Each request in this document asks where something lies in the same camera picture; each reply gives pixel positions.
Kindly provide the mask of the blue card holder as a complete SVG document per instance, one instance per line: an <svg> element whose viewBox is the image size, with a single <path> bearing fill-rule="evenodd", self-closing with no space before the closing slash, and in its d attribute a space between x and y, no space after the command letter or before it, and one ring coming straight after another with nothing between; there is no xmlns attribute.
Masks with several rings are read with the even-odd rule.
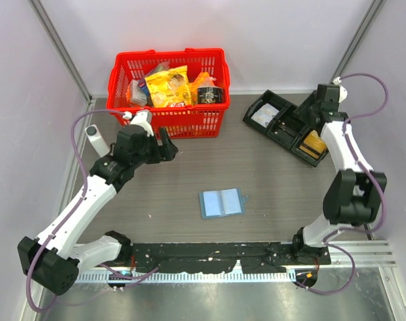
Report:
<svg viewBox="0 0 406 321"><path fill-rule="evenodd" d="M202 219L214 219L245 213L248 196L238 188L199 193Z"/></svg>

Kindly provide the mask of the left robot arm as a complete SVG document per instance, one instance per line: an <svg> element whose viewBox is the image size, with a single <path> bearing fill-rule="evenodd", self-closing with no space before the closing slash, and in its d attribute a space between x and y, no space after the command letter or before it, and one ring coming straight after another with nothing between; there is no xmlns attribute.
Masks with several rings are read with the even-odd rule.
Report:
<svg viewBox="0 0 406 321"><path fill-rule="evenodd" d="M130 124L106 144L97 126L86 128L88 140L100 155L90 169L82 190L56 220L35 239L24 237L18 245L25 275L57 296L65 294L80 273L112 261L126 265L132 256L132 242L125 235L109 231L100 239L78 245L78 239L97 213L134 177L141 165L172 161L178 148L165 128L159 136L147 126Z"/></svg>

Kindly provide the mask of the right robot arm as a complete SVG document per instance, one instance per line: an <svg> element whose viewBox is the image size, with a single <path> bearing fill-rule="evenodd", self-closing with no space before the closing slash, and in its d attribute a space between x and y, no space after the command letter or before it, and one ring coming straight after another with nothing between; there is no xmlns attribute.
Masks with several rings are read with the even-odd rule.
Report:
<svg viewBox="0 0 406 321"><path fill-rule="evenodd" d="M374 222L383 208L387 177L365 160L347 113L339 110L346 96L339 84L320 84L298 108L325 143L336 171L322 202L322 214L292 239L290 254L299 264L323 256L329 241Z"/></svg>

